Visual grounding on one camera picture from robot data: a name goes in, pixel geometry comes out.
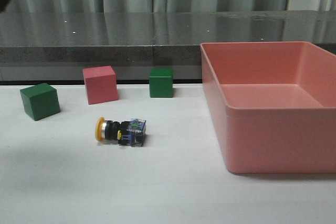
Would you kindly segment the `pink cube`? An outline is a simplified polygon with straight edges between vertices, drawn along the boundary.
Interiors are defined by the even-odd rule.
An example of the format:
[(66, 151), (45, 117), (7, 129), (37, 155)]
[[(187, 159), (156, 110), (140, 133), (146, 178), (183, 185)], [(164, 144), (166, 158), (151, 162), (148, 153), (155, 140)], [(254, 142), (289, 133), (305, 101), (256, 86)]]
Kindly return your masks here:
[(117, 76), (111, 66), (84, 68), (82, 72), (89, 105), (119, 99)]

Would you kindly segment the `yellow push button switch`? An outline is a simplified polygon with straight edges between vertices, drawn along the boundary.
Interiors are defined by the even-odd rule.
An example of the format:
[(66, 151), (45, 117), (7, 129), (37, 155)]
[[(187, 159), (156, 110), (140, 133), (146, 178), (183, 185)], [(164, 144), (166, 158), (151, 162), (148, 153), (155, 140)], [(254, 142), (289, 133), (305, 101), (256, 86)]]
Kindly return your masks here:
[(123, 146), (143, 146), (146, 120), (112, 121), (100, 117), (95, 127), (95, 138), (99, 142), (117, 141)]

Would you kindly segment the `grey stone ledge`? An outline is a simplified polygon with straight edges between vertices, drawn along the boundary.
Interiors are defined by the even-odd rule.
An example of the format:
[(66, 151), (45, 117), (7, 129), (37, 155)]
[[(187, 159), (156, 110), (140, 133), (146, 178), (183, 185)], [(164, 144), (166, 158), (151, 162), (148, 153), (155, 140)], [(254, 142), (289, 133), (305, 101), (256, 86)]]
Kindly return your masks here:
[(335, 52), (334, 11), (2, 13), (1, 84), (81, 84), (111, 65), (119, 83), (154, 67), (200, 82), (203, 42), (307, 41)]

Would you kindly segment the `green cube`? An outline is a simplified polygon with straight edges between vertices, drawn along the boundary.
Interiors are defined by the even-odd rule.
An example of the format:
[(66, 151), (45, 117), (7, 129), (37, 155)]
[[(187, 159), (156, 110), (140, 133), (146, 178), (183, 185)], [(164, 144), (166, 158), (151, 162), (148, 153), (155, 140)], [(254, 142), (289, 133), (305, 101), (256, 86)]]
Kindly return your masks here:
[(20, 90), (24, 110), (34, 121), (60, 112), (57, 90), (47, 83)]
[(173, 70), (154, 68), (149, 74), (151, 98), (173, 97)]

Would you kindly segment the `pink plastic bin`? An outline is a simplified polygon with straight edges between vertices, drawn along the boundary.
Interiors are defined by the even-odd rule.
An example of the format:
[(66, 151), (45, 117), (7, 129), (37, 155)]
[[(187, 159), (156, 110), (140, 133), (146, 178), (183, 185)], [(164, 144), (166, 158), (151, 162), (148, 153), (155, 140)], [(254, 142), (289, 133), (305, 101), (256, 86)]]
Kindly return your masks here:
[(203, 43), (201, 52), (230, 172), (335, 172), (334, 54), (304, 41)]

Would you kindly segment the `green cube left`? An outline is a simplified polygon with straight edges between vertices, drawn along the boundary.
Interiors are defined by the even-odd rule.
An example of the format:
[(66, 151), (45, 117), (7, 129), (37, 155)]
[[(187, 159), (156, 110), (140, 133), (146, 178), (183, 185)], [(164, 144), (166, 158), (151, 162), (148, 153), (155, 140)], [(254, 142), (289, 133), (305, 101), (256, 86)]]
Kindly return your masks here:
[(57, 90), (47, 83), (20, 90), (24, 110), (34, 121), (60, 112)]

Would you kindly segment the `green cube centre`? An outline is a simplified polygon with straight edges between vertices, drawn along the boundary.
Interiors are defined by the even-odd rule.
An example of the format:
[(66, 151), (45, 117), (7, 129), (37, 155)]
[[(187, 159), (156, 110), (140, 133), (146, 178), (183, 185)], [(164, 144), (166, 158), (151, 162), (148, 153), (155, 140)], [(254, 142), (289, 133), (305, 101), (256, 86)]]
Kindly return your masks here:
[(154, 68), (149, 74), (151, 98), (173, 97), (173, 70)]

